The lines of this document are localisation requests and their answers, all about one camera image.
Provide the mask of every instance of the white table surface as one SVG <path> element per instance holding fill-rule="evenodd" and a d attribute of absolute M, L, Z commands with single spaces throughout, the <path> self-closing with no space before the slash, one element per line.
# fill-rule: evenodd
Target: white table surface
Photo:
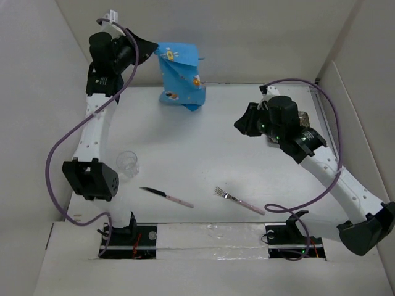
<path fill-rule="evenodd" d="M 308 88 L 281 85 L 320 133 L 322 116 Z M 293 206 L 323 187 L 265 138 L 242 136 L 233 127 L 248 102 L 261 96 L 257 85 L 218 85 L 207 89 L 198 112 L 157 102 L 161 88 L 131 88 L 122 96 L 110 129 L 106 163 L 133 150 L 141 171 L 122 183 L 120 195 L 140 223 L 160 224 L 156 260 L 100 260 L 96 228 L 58 222 L 52 231 L 35 296 L 104 295 L 392 295 L 376 248 L 358 257 L 324 239 L 326 260 L 293 263 L 268 260 L 260 242 L 262 224 L 216 222 L 284 221 L 288 215 L 257 215 L 213 195 L 215 186 L 263 207 Z M 182 207 L 138 189 L 149 186 L 195 204 Z M 328 196 L 323 216 L 345 219 Z M 73 195 L 70 215 L 86 221 L 99 209 Z"/>
<path fill-rule="evenodd" d="M 234 122 L 249 102 L 259 102 L 258 84 L 217 84 L 207 88 L 206 103 L 196 112 L 158 102 L 162 88 L 128 88 L 115 111 L 105 163 L 115 169 L 120 152 L 132 150 L 140 173 L 121 183 L 116 199 L 139 223 L 203 223 L 284 221 L 288 214 L 261 216 L 214 195 L 216 186 L 263 208 L 275 202 L 292 207 L 318 196 L 325 188 L 266 137 L 243 136 Z M 310 124 L 323 134 L 308 87 L 281 84 Z M 194 204 L 190 209 L 139 189 L 152 187 Z M 70 215 L 82 221 L 100 209 L 73 194 Z M 328 196 L 322 214 L 347 218 Z"/>

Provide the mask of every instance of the pink handle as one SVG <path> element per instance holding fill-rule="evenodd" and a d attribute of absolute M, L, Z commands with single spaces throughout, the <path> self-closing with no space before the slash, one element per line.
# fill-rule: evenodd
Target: pink handle
<path fill-rule="evenodd" d="M 176 199 L 175 197 L 172 197 L 172 196 L 170 196 L 170 195 L 166 195 L 166 199 L 169 199 L 169 200 L 171 200 L 172 202 L 176 202 L 176 203 L 178 203 L 178 204 L 180 204 L 180 205 L 184 205 L 184 206 L 186 206 L 186 207 L 188 207 L 188 208 L 193 208 L 193 207 L 194 207 L 193 204 L 191 204 L 191 203 L 189 203 L 189 202 L 184 202 L 184 201 L 181 200 L 181 199 Z"/>
<path fill-rule="evenodd" d="M 262 210 L 260 208 L 257 208 L 257 207 L 255 207 L 253 205 L 250 205 L 249 203 L 247 203 L 247 202 L 245 202 L 245 201 L 243 201 L 241 199 L 234 200 L 234 202 L 236 202 L 237 204 L 242 205 L 244 208 L 248 208 L 249 210 L 251 210 L 253 212 L 256 212 L 256 213 L 258 213 L 258 214 L 260 214 L 262 216 L 265 215 L 265 211 L 264 210 Z"/>

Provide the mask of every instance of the blue paper bag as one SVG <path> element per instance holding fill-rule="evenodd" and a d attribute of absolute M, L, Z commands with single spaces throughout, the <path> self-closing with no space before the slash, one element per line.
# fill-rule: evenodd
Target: blue paper bag
<path fill-rule="evenodd" d="M 158 45 L 155 55 L 159 58 L 165 88 L 159 100 L 195 111 L 206 99 L 206 87 L 201 84 L 198 72 L 198 48 L 185 43 Z"/>

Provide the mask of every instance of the fork tines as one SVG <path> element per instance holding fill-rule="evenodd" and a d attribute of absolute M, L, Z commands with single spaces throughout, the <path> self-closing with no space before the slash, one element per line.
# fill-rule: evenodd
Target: fork tines
<path fill-rule="evenodd" d="M 224 195 L 224 191 L 219 187 L 215 188 L 215 193 L 222 197 Z"/>

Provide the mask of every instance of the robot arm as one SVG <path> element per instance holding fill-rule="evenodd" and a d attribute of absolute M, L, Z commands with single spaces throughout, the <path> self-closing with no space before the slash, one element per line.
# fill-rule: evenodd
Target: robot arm
<path fill-rule="evenodd" d="M 338 163 L 326 141 L 316 130 L 300 124 L 297 105 L 289 97 L 268 97 L 270 99 L 263 104 L 250 103 L 235 127 L 248 136 L 265 134 L 276 140 L 283 152 L 328 187 L 338 173 Z M 362 256 L 392 231 L 395 203 L 383 203 L 344 167 L 331 194 L 349 219 L 339 223 L 323 221 L 308 211 L 296 213 L 298 216 L 306 215 L 306 220 L 305 217 L 303 220 L 312 235 L 341 241 L 350 251 Z"/>
<path fill-rule="evenodd" d="M 158 45 L 143 40 L 133 34 L 138 49 L 138 64 L 145 62 L 157 49 Z M 71 161 L 63 163 L 63 173 L 77 195 L 93 201 L 97 206 L 110 212 L 112 216 L 113 233 L 129 235 L 135 228 L 136 221 L 130 211 L 116 208 L 116 203 L 107 203 L 117 194 L 119 187 L 118 174 L 102 161 L 106 151 L 107 138 L 112 116 L 119 103 L 119 97 L 106 108 L 97 112 L 111 97 L 123 88 L 122 73 L 136 62 L 133 44 L 122 30 L 109 22 L 101 23 L 101 31 L 89 38 L 89 51 L 92 63 L 88 70 L 86 85 L 86 117 L 94 117 L 84 126 L 79 145 Z M 119 216 L 130 219 L 129 225 L 118 225 Z"/>

